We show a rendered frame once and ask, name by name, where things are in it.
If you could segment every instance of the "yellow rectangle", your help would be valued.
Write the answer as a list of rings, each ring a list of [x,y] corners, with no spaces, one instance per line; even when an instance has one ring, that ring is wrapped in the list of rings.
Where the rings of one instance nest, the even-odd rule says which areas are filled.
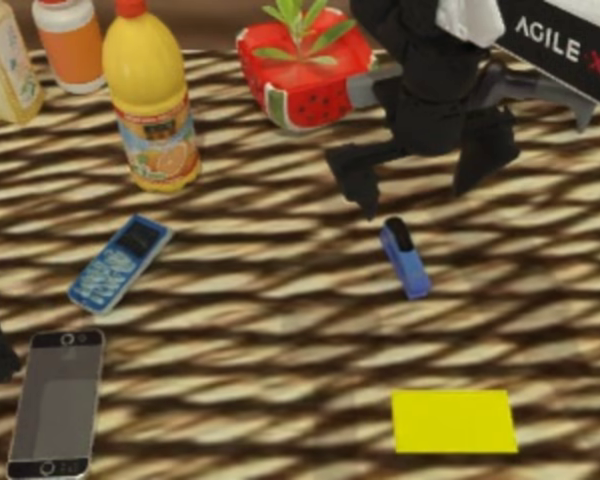
[[[393,392],[397,453],[518,453],[505,390]]]

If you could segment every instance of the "blue lighter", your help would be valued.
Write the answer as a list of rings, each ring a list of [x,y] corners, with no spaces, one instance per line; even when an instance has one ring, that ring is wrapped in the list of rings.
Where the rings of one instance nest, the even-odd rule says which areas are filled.
[[[132,216],[80,273],[69,298],[96,315],[109,313],[171,236],[164,225]]]
[[[387,220],[380,240],[409,300],[426,297],[431,280],[404,222],[397,217]]]

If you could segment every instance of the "phone button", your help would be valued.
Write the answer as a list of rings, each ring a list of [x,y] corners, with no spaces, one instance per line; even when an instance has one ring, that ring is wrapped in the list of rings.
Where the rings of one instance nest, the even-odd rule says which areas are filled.
[[[53,462],[44,462],[40,465],[40,473],[45,477],[49,475],[53,475],[53,472],[56,471],[56,465]]]

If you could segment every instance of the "smartphone screen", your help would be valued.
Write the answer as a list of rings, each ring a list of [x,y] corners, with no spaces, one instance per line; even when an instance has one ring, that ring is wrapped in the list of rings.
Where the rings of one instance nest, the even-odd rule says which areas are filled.
[[[104,335],[36,335],[9,457],[9,477],[79,478],[91,455]]]

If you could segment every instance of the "orange label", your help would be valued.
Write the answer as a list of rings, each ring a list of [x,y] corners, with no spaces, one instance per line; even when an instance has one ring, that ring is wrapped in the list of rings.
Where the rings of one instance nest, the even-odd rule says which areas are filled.
[[[181,182],[198,165],[189,97],[174,109],[152,117],[116,109],[129,166],[134,175],[154,184]]]
[[[102,33],[95,16],[84,27],[72,32],[39,30],[39,33],[58,79],[80,85],[102,76]]]

